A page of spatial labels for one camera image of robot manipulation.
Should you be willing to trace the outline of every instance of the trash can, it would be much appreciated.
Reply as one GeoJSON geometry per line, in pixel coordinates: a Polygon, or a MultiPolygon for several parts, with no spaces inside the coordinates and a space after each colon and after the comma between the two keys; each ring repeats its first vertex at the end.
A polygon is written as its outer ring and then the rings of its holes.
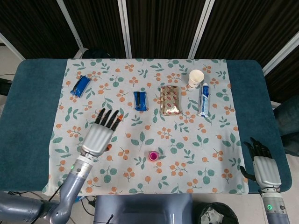
{"type": "Polygon", "coordinates": [[[226,204],[200,203],[193,209],[194,224],[239,224],[233,210],[226,204]]]}

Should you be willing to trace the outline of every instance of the toothpaste tube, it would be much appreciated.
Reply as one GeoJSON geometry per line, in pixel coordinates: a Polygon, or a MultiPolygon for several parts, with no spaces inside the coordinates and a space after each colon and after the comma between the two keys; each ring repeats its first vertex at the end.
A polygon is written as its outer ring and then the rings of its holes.
{"type": "Polygon", "coordinates": [[[204,83],[201,90],[199,116],[206,117],[209,114],[209,85],[204,83]]]}

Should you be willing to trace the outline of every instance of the snack package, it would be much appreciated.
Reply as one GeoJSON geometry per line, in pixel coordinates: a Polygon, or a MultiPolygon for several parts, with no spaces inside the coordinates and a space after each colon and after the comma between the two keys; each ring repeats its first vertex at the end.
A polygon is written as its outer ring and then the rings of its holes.
{"type": "Polygon", "coordinates": [[[145,92],[135,91],[134,97],[135,97],[135,110],[146,111],[145,92]]]}
{"type": "Polygon", "coordinates": [[[174,85],[162,86],[160,91],[161,110],[165,116],[178,115],[181,113],[178,102],[178,87],[174,85]]]}
{"type": "Polygon", "coordinates": [[[71,94],[80,97],[88,85],[90,79],[86,76],[80,76],[80,79],[77,81],[77,83],[74,85],[74,88],[71,91],[71,94]]]}

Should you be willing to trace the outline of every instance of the gold foil package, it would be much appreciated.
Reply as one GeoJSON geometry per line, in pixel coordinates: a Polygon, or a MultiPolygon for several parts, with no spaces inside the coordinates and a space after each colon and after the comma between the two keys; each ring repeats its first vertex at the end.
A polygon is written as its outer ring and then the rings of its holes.
{"type": "Polygon", "coordinates": [[[165,116],[178,115],[181,113],[178,101],[178,87],[174,85],[162,86],[160,91],[161,110],[165,116]]]}

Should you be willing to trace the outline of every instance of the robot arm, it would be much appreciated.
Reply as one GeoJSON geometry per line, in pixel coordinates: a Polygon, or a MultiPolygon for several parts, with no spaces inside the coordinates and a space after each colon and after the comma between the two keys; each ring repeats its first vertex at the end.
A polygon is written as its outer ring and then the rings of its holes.
{"type": "Polygon", "coordinates": [[[77,158],[70,173],[60,189],[60,202],[18,197],[0,192],[0,220],[35,222],[43,218],[51,224],[65,224],[70,218],[74,201],[93,167],[93,160],[109,150],[110,139],[122,119],[116,111],[106,124],[111,113],[109,110],[103,120],[105,109],[101,110],[82,145],[81,155],[77,158]]]}
{"type": "Polygon", "coordinates": [[[253,146],[248,142],[244,144],[249,149],[255,176],[248,174],[242,166],[240,170],[246,178],[256,181],[261,187],[261,196],[269,224],[290,224],[284,200],[280,194],[281,180],[277,164],[266,146],[254,138],[250,139],[253,146]]]}

